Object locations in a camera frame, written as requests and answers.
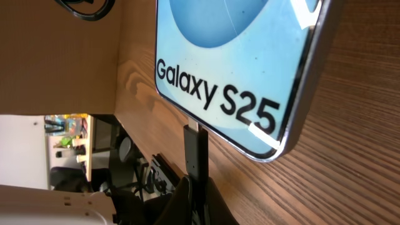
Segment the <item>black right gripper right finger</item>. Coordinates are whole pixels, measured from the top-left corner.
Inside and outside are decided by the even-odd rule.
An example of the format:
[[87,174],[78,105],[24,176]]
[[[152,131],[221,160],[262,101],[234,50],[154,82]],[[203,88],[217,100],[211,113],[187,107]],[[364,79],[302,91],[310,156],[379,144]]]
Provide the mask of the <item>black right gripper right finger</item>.
[[211,177],[206,184],[206,206],[208,224],[239,225]]

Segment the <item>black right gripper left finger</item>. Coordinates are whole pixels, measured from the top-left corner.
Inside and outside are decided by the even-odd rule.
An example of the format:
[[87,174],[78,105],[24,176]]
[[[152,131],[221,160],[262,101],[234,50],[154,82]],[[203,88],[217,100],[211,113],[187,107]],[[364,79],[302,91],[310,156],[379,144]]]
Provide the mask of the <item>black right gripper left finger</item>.
[[191,225],[192,190],[190,179],[184,177],[156,221],[156,225]]

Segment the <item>blue screen smartphone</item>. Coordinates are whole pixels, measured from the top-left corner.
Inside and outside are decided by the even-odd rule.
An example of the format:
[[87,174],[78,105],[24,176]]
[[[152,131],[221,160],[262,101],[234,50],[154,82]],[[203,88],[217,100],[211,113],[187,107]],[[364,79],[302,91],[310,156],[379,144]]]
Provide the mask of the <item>blue screen smartphone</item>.
[[158,0],[160,96],[247,158],[298,142],[342,0]]

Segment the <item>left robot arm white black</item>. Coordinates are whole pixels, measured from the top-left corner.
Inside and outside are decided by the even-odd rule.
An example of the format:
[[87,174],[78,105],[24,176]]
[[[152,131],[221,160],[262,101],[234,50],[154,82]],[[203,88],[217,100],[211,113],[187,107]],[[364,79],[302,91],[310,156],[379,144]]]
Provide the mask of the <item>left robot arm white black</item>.
[[147,224],[129,193],[64,192],[1,186],[1,225]]

